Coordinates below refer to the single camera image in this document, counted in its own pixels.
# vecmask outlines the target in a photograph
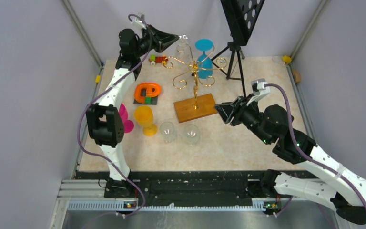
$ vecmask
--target yellow goblet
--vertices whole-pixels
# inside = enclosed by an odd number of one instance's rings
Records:
[[[151,137],[156,134],[158,127],[153,123],[152,109],[148,106],[140,106],[134,112],[134,118],[143,127],[144,135]]]

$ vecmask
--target wooden base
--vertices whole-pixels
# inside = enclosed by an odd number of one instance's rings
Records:
[[[197,105],[198,108],[194,109],[194,98],[174,102],[174,109],[176,110],[179,123],[217,113],[217,111],[214,109],[215,101],[212,94],[198,96]]]

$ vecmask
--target beige table surface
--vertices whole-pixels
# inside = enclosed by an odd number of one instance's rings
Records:
[[[242,60],[242,65],[246,93],[252,92],[250,82],[259,78],[265,78],[268,83],[282,86],[288,95],[292,115],[295,118],[294,128],[305,132],[285,64],[273,62],[272,57],[246,57]],[[161,64],[151,66],[145,61],[140,76],[129,88],[123,104],[135,128],[125,134],[122,145],[125,160],[132,171],[300,169],[273,154],[274,145],[266,146],[244,125],[235,127],[225,125],[218,114],[180,124],[173,103],[192,98],[194,85],[193,77],[186,74],[183,78],[187,80],[187,87],[182,90],[173,87],[172,78],[182,72],[182,67],[166,69]],[[212,93],[217,104],[233,101],[242,95],[240,81],[226,80],[220,71],[214,71],[213,75],[216,78],[215,84],[211,87],[199,85],[198,95]],[[232,76],[239,77],[238,66]],[[102,79],[100,93],[104,91],[110,79],[110,77]],[[158,83],[162,87],[158,104],[150,107],[154,114],[154,122],[158,126],[165,121],[174,123],[178,136],[172,143],[165,143],[159,132],[153,137],[144,136],[142,128],[133,118],[133,112],[139,106],[133,104],[133,94],[136,85],[143,82]],[[272,104],[279,104],[285,108],[280,92],[275,88],[271,90],[272,92],[259,102],[260,111]],[[197,125],[201,131],[200,142],[195,146],[186,145],[182,139],[183,128],[188,124]],[[89,137],[85,146],[91,152],[102,154],[99,146]],[[108,166],[103,159],[83,154],[79,171],[105,170],[108,170]]]

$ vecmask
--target metal grate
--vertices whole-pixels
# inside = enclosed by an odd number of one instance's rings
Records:
[[[77,211],[133,211],[131,208],[123,208],[124,201],[117,200],[71,200],[68,210]],[[141,211],[266,211],[262,200],[253,201],[252,206],[228,206],[228,207],[180,207],[174,203],[168,206],[148,206]]]

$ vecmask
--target white wall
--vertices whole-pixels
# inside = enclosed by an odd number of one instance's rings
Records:
[[[59,0],[0,0],[0,229],[48,227],[98,71]]]
[[[230,37],[219,0],[70,0],[102,61],[117,58],[118,33],[131,28],[127,15],[142,12],[149,24],[194,44],[200,38],[214,42],[216,53]],[[246,47],[247,56],[290,55],[320,0],[267,0]],[[166,51],[174,55],[171,47]]]
[[[294,64],[318,143],[366,178],[366,1],[330,1]]]

